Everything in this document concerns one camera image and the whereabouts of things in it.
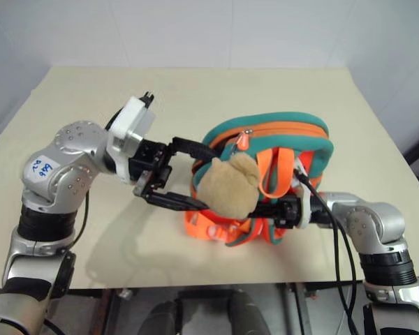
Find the beige plush toy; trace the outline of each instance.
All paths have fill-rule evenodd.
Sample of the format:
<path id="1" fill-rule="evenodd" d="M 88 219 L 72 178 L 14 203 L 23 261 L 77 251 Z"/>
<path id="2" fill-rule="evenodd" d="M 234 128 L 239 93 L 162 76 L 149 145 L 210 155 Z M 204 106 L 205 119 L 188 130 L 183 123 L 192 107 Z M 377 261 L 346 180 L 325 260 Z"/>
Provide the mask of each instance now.
<path id="1" fill-rule="evenodd" d="M 259 198 L 259 169 L 246 153 L 237 153 L 229 161 L 212 159 L 198 185 L 197 199 L 220 216 L 246 218 Z"/>

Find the backpack handle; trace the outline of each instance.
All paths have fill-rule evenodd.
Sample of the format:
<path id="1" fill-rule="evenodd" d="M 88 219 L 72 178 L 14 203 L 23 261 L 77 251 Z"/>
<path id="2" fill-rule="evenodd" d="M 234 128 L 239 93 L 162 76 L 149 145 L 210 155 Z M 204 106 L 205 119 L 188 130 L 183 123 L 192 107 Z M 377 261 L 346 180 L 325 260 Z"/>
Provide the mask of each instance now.
<path id="1" fill-rule="evenodd" d="M 278 148 L 277 155 L 277 187 L 272 193 L 264 190 L 264 181 L 267 174 L 272 173 L 271 165 L 273 161 L 273 149 L 266 149 L 256 154 L 258 161 L 260 182 L 259 189 L 261 193 L 269 199 L 277 199 L 285 195 L 291 187 L 293 177 L 293 161 L 295 152 L 288 148 Z"/>

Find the table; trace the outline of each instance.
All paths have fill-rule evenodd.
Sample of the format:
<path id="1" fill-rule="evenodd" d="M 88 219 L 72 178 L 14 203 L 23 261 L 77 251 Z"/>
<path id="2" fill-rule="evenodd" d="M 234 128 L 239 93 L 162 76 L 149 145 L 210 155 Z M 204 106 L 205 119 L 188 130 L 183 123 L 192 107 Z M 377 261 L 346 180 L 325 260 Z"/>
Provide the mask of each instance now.
<path id="1" fill-rule="evenodd" d="M 330 128 L 335 152 L 321 184 L 369 201 L 389 202 L 406 219 L 406 238 L 419 275 L 419 184 L 354 85 L 346 68 L 136 69 L 52 68 L 0 136 L 0 279 L 20 215 L 22 166 L 64 125 L 105 125 L 131 95 L 150 90 L 156 114 L 147 138 L 201 140 L 232 117 L 276 111 L 310 112 Z M 169 190 L 189 191 L 192 160 L 178 155 Z M 227 248 L 192 239 L 182 213 L 149 206 L 132 186 L 101 174 L 90 192 L 89 223 L 75 246 L 72 288 L 333 281 L 332 232 L 315 225 L 291 230 L 278 246 L 262 240 Z M 78 212 L 76 227 L 82 222 Z M 358 257 L 358 277 L 363 278 Z M 342 278 L 351 279 L 345 248 Z"/>

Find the handwritten label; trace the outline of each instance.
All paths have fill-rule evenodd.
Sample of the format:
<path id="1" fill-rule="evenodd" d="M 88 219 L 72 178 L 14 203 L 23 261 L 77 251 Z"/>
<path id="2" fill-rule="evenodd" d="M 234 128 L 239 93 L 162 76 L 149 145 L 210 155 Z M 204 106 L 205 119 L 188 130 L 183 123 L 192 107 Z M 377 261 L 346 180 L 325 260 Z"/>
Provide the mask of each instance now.
<path id="1" fill-rule="evenodd" d="M 54 170 L 59 167 L 59 164 L 46 156 L 39 156 L 29 166 L 29 173 L 27 176 L 32 181 L 41 181 L 47 179 Z"/>

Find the white wall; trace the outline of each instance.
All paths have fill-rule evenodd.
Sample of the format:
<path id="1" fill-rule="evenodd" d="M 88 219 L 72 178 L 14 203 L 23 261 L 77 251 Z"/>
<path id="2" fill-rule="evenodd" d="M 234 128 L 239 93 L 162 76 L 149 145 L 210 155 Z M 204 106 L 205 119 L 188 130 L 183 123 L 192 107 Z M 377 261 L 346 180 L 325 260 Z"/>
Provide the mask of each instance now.
<path id="1" fill-rule="evenodd" d="M 348 66 L 419 139 L 419 0 L 0 0 L 0 131 L 51 65 Z"/>

